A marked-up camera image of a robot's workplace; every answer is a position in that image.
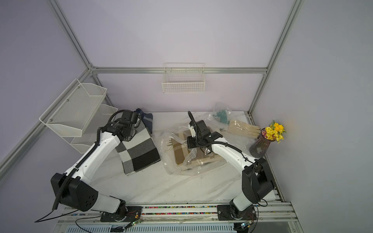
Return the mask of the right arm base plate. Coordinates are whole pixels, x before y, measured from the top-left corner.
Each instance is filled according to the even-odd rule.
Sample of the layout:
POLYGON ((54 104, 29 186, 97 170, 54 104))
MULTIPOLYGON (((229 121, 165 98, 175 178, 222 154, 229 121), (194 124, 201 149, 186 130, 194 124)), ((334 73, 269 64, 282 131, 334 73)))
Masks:
POLYGON ((257 215, 254 210, 254 206, 249 206, 243 211, 230 205, 218 205, 217 206, 218 220, 257 220, 257 215))

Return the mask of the clear plastic vacuum bag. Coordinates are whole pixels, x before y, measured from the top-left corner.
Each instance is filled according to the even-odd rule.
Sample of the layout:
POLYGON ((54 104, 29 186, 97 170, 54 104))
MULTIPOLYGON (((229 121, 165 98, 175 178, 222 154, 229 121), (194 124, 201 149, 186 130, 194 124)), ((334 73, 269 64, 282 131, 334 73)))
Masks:
MULTIPOLYGON (((197 119, 204 120, 211 132, 222 134, 229 144, 244 153, 248 152, 246 146, 254 141, 229 133, 228 125, 217 122, 211 114, 201 115, 197 119)), ((187 147, 187 138, 191 136, 189 122, 190 119, 187 117, 170 123, 162 130, 155 130, 152 134, 161 162, 169 175, 197 176, 228 163, 214 152, 205 153, 205 148, 187 147)))

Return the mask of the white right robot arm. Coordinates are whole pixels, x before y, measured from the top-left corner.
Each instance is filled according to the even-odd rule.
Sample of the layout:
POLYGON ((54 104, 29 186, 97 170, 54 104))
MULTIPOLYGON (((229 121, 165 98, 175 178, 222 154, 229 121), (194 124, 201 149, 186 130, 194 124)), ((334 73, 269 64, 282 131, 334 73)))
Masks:
POLYGON ((265 196, 275 189, 275 179, 270 166, 264 158, 254 158, 231 145, 218 132, 212 132, 203 120, 190 118, 187 138, 189 149, 199 148, 205 154, 215 153, 225 159, 241 174, 241 192, 229 204, 231 218, 243 218, 244 212, 259 204, 265 196))

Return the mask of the brown beige plaid scarf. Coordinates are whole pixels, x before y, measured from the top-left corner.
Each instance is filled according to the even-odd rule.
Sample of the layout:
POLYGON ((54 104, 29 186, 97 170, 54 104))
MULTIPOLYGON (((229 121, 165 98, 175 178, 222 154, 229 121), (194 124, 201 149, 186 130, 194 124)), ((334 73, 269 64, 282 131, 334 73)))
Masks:
POLYGON ((216 153, 211 152, 207 154, 200 148, 189 149, 187 147, 187 137, 189 136, 191 136, 189 130, 168 135, 167 152, 169 153, 168 157, 172 165, 192 168, 223 161, 223 158, 216 153))

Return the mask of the navy grey plaid scarf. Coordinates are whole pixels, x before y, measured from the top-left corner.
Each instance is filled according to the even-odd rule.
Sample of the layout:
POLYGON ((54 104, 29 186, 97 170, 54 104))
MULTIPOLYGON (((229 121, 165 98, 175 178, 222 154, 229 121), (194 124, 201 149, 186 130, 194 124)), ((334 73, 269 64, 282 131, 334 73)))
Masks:
POLYGON ((138 108, 136 112, 140 114, 141 120, 144 123, 146 129, 149 131, 149 134, 152 134, 153 133, 153 114, 145 113, 140 108, 138 108))

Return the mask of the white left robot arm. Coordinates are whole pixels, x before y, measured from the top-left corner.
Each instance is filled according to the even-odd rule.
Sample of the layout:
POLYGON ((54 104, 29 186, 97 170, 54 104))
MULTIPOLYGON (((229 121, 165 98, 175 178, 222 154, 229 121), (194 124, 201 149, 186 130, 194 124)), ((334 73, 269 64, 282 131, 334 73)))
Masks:
POLYGON ((139 113, 120 110, 98 128, 90 149, 66 172, 51 178, 55 194, 51 210, 54 212, 63 204, 82 212, 94 210, 113 214, 118 220, 126 218, 128 209, 124 200, 101 194, 90 183, 108 155, 123 141, 131 141, 140 123, 139 113))

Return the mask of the grey white checked scarf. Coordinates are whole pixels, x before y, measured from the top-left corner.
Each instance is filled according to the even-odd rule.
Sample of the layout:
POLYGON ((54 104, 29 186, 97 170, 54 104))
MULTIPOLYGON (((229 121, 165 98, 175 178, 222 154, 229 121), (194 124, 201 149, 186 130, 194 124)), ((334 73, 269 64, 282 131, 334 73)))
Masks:
POLYGON ((158 150, 144 123, 141 122, 136 130, 137 133, 131 141, 123 141, 116 147, 126 175, 139 172, 160 161, 158 150))

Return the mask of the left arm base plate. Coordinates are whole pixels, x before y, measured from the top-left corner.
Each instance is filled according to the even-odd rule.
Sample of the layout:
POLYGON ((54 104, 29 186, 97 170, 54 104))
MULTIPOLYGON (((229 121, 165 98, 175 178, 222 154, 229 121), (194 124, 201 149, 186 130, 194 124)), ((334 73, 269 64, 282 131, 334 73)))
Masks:
POLYGON ((142 206, 122 206, 115 213, 103 212, 100 222, 133 222, 140 218, 142 206))

